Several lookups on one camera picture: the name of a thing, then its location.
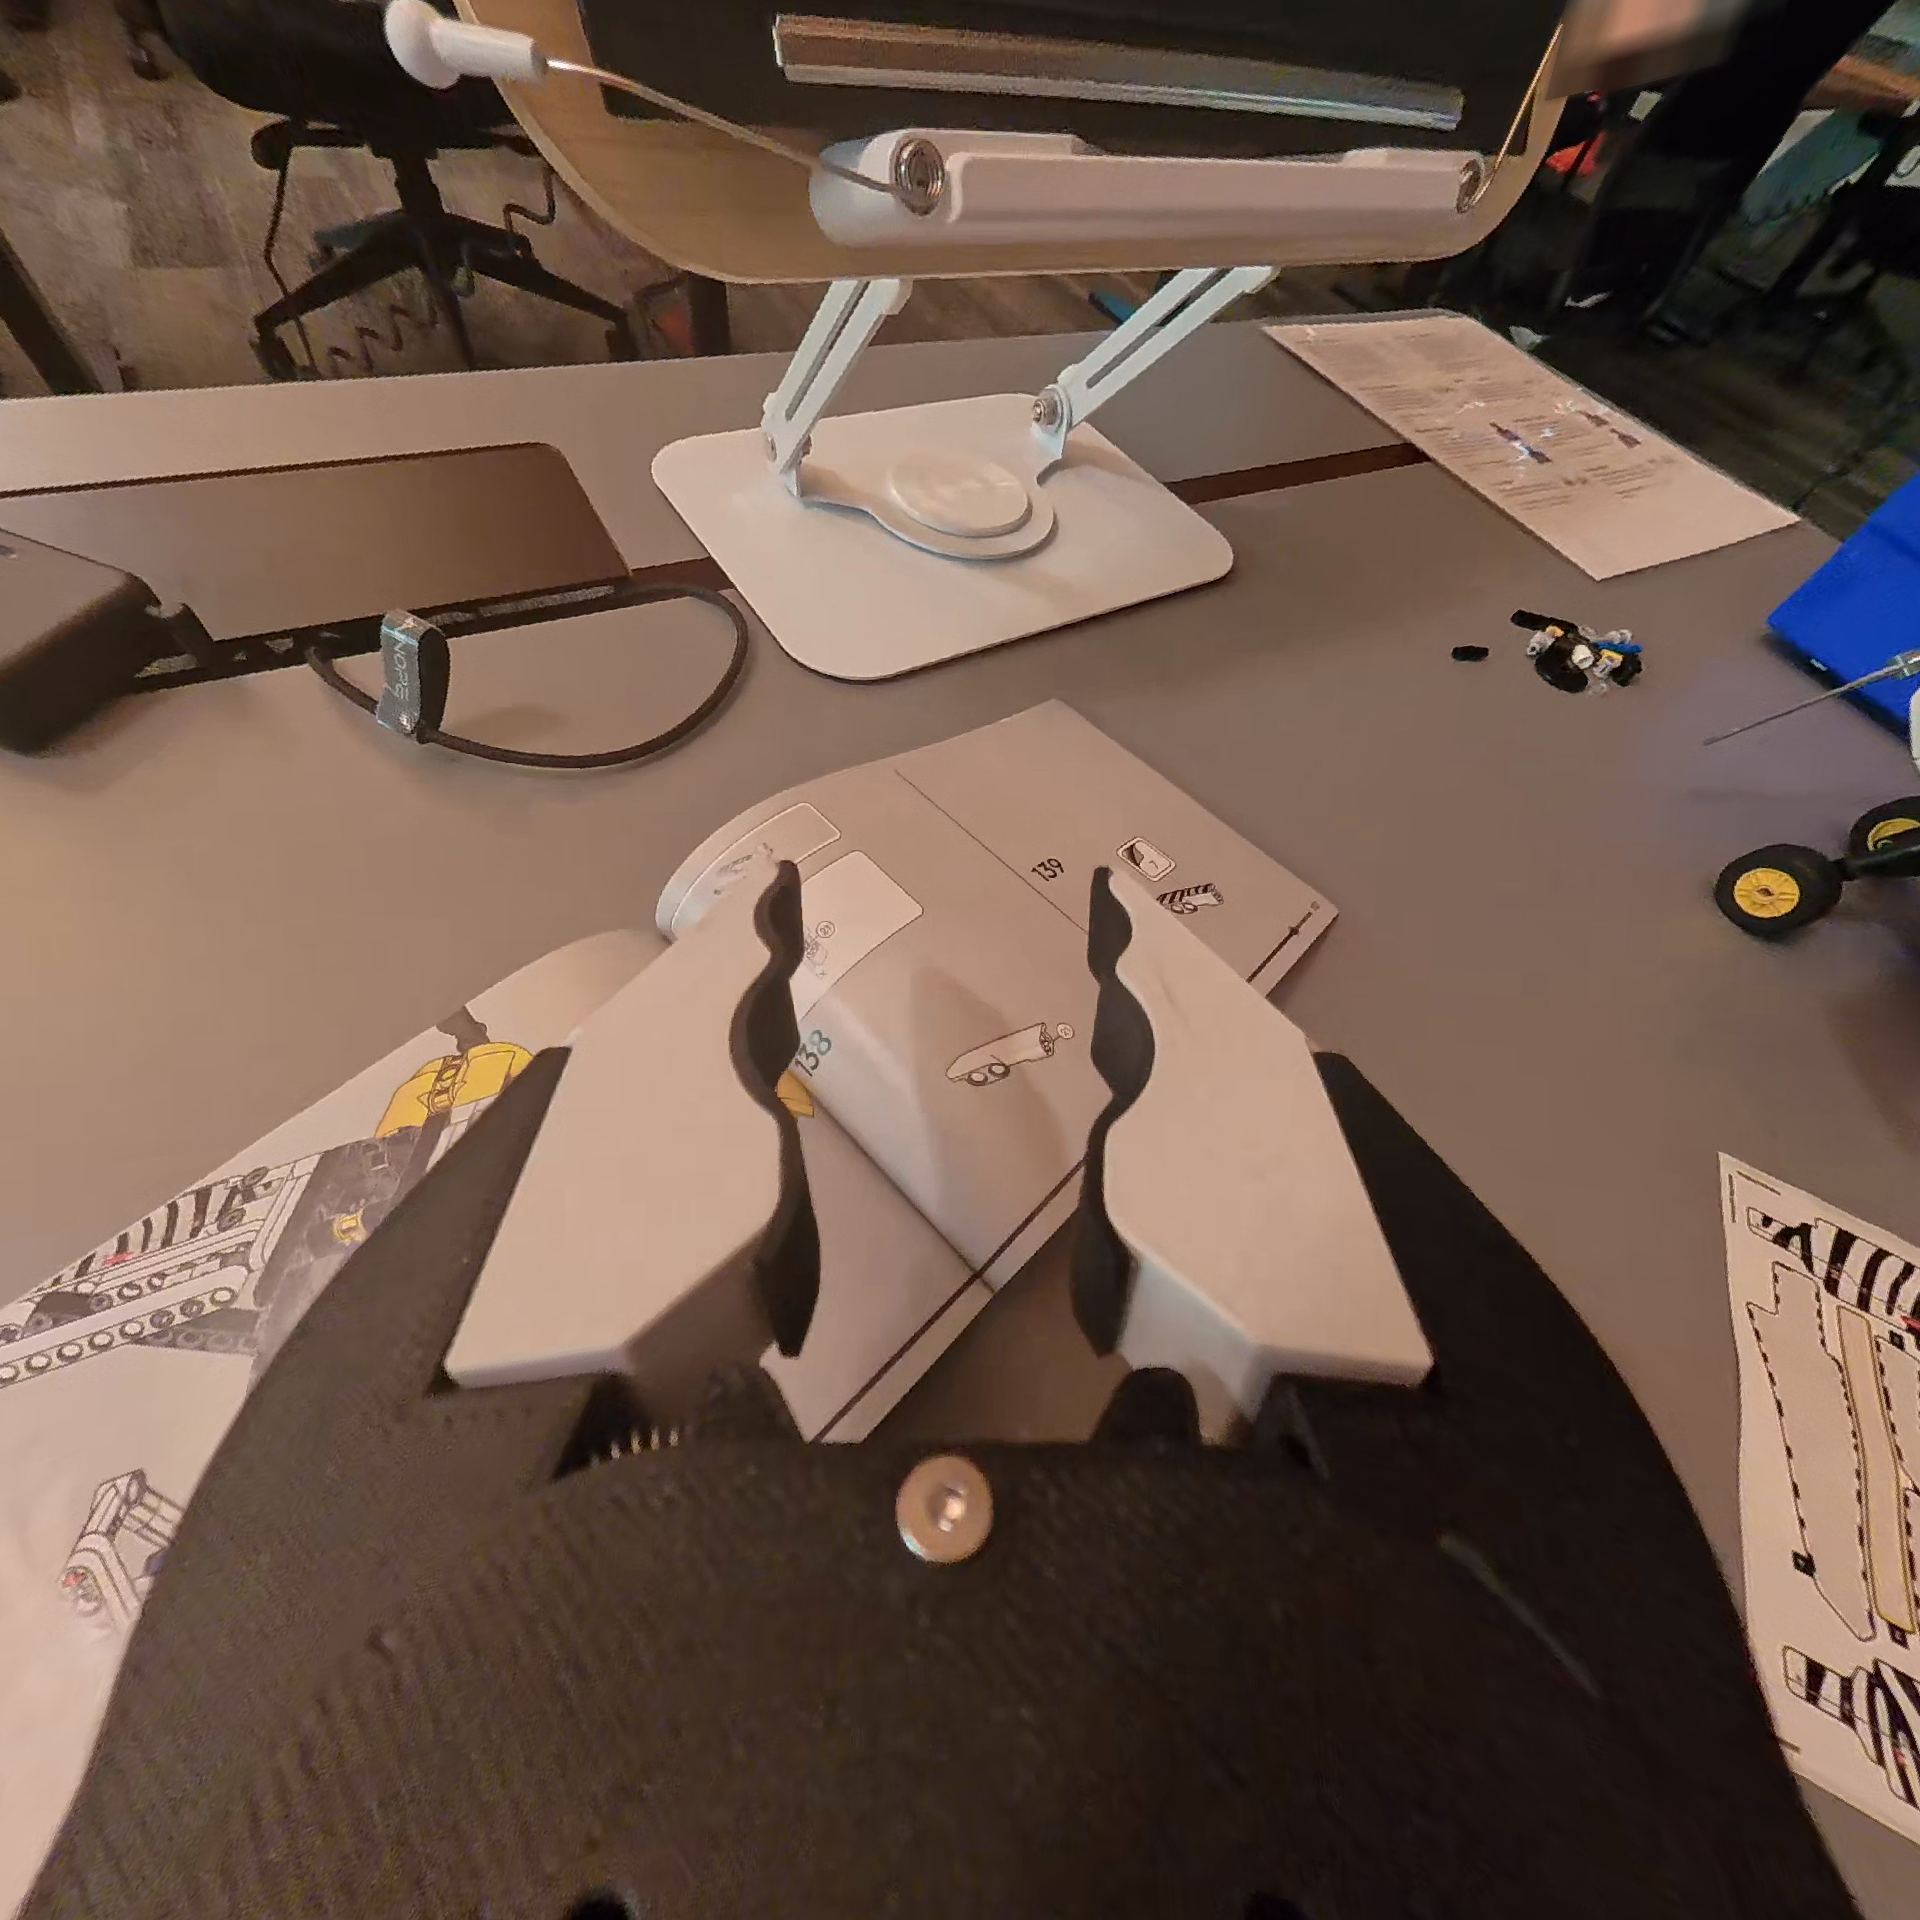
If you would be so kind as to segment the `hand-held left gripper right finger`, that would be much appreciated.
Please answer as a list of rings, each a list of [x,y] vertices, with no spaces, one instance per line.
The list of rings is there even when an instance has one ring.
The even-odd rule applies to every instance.
[[[1068,1294],[1099,1356],[1200,1440],[1286,1380],[1418,1387],[1428,1331],[1307,1033],[1143,882],[1091,882],[1091,1060]]]

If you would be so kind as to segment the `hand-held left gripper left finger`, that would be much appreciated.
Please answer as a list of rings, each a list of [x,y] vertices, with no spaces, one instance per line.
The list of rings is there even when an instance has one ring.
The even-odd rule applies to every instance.
[[[802,957],[800,869],[755,857],[574,1030],[445,1353],[454,1384],[702,1387],[804,1352],[822,1247],[778,1094]]]

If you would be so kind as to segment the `lego instruction booklet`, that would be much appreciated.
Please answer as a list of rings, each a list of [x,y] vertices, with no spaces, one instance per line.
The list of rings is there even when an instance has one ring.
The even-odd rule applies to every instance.
[[[1093,873],[1131,871],[1268,992],[1333,904],[1062,701],[748,808],[656,929],[557,948],[65,1268],[5,1278],[5,1916],[55,1842],[186,1503],[301,1315],[543,1046],[757,860],[802,882],[796,1116],[824,1275],[762,1366],[811,1441],[866,1438],[1060,1228],[1107,1094]]]

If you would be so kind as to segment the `yellow and white lego model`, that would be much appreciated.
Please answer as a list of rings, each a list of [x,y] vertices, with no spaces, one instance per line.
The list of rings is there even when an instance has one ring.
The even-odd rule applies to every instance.
[[[1712,899],[1742,934],[1781,943],[1830,918],[1851,887],[1918,878],[1918,795],[1899,795],[1858,813],[1836,851],[1773,841],[1731,860]]]

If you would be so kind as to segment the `pile of dark lego pieces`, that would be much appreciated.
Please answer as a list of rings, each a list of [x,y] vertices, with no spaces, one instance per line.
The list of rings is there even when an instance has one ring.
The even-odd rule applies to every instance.
[[[1628,629],[1596,629],[1573,615],[1518,608],[1508,624],[1524,634],[1524,660],[1534,675],[1563,694],[1582,696],[1634,686],[1645,646]]]

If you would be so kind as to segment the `white tablet stand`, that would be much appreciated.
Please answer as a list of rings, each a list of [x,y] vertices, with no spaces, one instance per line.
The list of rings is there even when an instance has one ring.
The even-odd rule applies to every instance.
[[[822,154],[811,210],[854,249],[1108,242],[1191,262],[1037,394],[831,414],[911,277],[829,284],[755,429],[661,447],[652,480],[800,665],[882,681],[1221,582],[1225,535],[1093,428],[1299,251],[1447,255],[1497,162],[1469,150],[1102,154],[1068,133],[909,127]]]

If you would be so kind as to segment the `thin metal rod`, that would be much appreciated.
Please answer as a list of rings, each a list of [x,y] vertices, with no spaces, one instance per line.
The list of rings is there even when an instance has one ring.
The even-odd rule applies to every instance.
[[[1813,709],[1813,708],[1822,708],[1822,706],[1827,706],[1827,704],[1830,704],[1830,701],[1836,701],[1836,700],[1851,700],[1852,696],[1863,694],[1863,691],[1867,691],[1867,689],[1871,689],[1871,688],[1877,688],[1877,686],[1883,686],[1883,683],[1908,681],[1908,679],[1916,679],[1916,677],[1918,677],[1918,649],[1899,651],[1899,653],[1894,653],[1890,660],[1887,660],[1885,665],[1881,665],[1881,668],[1877,668],[1877,670],[1872,670],[1872,671],[1868,671],[1868,673],[1864,673],[1864,675],[1858,675],[1858,677],[1849,679],[1849,681],[1834,683],[1834,686],[1830,686],[1830,688],[1827,688],[1827,689],[1821,689],[1821,691],[1813,694],[1811,698],[1805,698],[1805,700],[1801,700],[1801,701],[1796,701],[1796,704],[1790,704],[1790,706],[1781,708],[1781,709],[1776,709],[1776,711],[1771,711],[1771,713],[1757,715],[1757,718],[1750,718],[1750,719],[1746,719],[1746,722],[1740,722],[1739,725],[1735,725],[1735,727],[1731,727],[1731,729],[1717,732],[1717,734],[1708,734],[1701,744],[1703,744],[1704,747],[1714,747],[1714,746],[1720,746],[1720,744],[1724,744],[1724,742],[1732,742],[1732,740],[1736,740],[1736,737],[1740,737],[1740,735],[1744,735],[1744,734],[1760,732],[1760,729],[1766,727],[1766,725],[1773,725],[1773,723],[1778,723],[1778,722],[1782,722],[1782,719],[1801,715],[1801,713],[1805,713],[1805,711],[1808,711],[1808,709]]]

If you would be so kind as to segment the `black power bank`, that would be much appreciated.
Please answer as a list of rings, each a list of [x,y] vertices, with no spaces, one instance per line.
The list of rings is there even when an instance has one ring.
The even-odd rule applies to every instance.
[[[2,750],[42,755],[163,657],[155,590],[110,563],[2,531]]]

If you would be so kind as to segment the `printed paper sheet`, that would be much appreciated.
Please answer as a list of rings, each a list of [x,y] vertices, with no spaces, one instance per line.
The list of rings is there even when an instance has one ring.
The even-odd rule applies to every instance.
[[[1290,320],[1266,336],[1596,582],[1801,522],[1475,317]]]

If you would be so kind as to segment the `blue box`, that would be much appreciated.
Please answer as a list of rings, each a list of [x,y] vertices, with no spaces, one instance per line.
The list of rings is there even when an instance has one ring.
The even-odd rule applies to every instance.
[[[1911,737],[1916,675],[1871,673],[1918,649],[1918,478],[1890,494],[1768,615],[1789,657],[1900,737]]]

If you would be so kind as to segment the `black office chair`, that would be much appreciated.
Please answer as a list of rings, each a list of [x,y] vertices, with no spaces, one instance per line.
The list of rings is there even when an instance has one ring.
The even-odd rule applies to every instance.
[[[388,46],[382,4],[350,2],[160,2],[171,49],[225,101],[267,113],[252,133],[252,157],[275,173],[275,211],[263,243],[272,276],[287,183],[301,150],[363,150],[387,164],[396,205],[369,220],[316,234],[316,269],[252,320],[252,352],[272,380],[290,380],[299,361],[284,334],[398,276],[421,277],[428,312],[449,325],[468,371],[479,368],[463,291],[487,277],[548,306],[599,321],[616,361],[640,347],[626,307],[541,263],[534,243],[509,225],[454,211],[433,164],[449,152],[512,152],[536,157],[534,143],[497,84],[458,77],[445,90],[404,73]]]

